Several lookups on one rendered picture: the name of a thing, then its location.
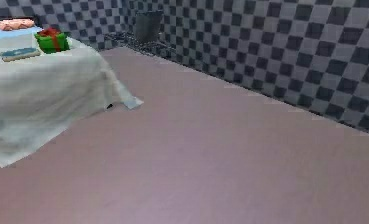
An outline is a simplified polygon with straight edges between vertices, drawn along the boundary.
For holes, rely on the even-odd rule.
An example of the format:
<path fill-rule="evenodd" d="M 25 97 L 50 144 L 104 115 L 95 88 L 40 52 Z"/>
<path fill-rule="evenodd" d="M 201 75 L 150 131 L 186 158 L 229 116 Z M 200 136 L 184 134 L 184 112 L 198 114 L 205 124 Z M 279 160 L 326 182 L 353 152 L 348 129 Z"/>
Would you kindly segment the dark grey trash can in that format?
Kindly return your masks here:
<path fill-rule="evenodd" d="M 158 40 L 162 11 L 146 11 L 136 14 L 134 36 L 139 43 L 149 43 Z"/>

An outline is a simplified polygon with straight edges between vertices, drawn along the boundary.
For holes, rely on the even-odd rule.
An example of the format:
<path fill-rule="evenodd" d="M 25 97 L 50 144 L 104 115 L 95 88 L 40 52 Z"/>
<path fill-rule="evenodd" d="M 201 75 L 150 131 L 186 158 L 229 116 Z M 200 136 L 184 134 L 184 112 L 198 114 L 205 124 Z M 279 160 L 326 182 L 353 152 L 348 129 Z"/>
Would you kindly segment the white bed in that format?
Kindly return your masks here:
<path fill-rule="evenodd" d="M 72 38 L 68 43 L 68 51 L 12 62 L 0 56 L 0 167 L 111 104 L 134 109 L 143 103 L 99 52 Z"/>

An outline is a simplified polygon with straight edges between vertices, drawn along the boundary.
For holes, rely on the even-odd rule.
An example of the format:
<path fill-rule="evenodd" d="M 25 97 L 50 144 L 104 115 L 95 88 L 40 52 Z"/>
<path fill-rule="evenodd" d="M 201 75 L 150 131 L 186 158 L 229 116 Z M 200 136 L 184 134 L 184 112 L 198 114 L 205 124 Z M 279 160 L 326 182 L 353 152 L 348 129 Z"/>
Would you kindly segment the green gift box red ribbon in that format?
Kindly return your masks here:
<path fill-rule="evenodd" d="M 47 28 L 34 34 L 40 49 L 46 54 L 69 50 L 65 33 L 55 28 Z"/>

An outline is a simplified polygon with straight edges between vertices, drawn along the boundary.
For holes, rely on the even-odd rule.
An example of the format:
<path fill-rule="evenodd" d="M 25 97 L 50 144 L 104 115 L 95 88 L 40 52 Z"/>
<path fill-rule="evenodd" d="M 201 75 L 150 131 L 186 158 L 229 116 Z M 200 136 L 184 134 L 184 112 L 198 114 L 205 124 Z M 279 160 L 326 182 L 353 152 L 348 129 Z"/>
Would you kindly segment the blue book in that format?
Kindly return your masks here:
<path fill-rule="evenodd" d="M 2 52 L 0 56 L 4 62 L 10 62 L 28 57 L 39 56 L 40 54 L 41 52 L 36 48 L 22 48 Z"/>

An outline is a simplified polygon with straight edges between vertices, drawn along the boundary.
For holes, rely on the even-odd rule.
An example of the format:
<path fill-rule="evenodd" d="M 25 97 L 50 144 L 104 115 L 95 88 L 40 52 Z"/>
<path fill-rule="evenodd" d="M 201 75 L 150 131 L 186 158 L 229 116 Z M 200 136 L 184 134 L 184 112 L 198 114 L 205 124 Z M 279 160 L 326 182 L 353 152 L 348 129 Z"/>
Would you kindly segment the pink pillow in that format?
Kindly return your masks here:
<path fill-rule="evenodd" d="M 35 25 L 32 19 L 6 19 L 0 20 L 1 31 L 13 31 L 31 28 Z"/>

